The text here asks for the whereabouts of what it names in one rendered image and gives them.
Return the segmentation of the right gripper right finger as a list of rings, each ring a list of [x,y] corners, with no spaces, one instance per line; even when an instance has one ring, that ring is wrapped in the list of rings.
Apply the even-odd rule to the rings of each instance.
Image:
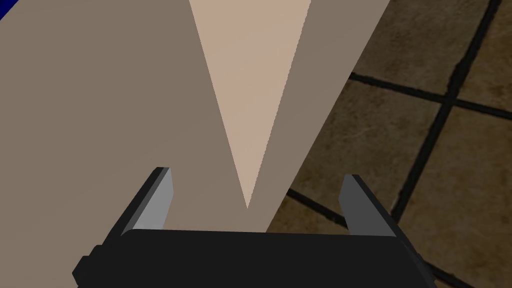
[[[357,174],[345,174],[338,202],[350,235],[396,237]]]

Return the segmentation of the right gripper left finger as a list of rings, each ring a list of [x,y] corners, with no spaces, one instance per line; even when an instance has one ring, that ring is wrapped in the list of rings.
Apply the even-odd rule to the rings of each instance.
[[[129,230],[162,230],[173,196],[170,168],[155,168],[137,193],[134,209],[129,213],[121,233]]]

